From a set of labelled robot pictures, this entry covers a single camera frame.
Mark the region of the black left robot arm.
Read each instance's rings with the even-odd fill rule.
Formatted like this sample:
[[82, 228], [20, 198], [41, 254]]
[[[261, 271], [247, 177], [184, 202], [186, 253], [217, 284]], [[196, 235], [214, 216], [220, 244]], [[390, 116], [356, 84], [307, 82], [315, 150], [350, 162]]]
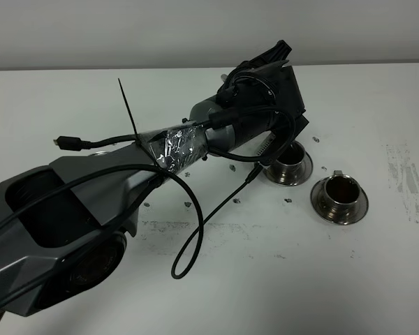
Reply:
[[61, 136], [66, 156], [1, 182], [0, 322], [102, 283], [138, 231], [139, 207], [167, 180], [191, 199], [201, 244], [208, 218], [180, 173], [214, 155], [252, 163], [251, 182], [290, 147], [308, 123], [290, 53], [280, 40], [242, 62], [178, 126], [97, 142]]

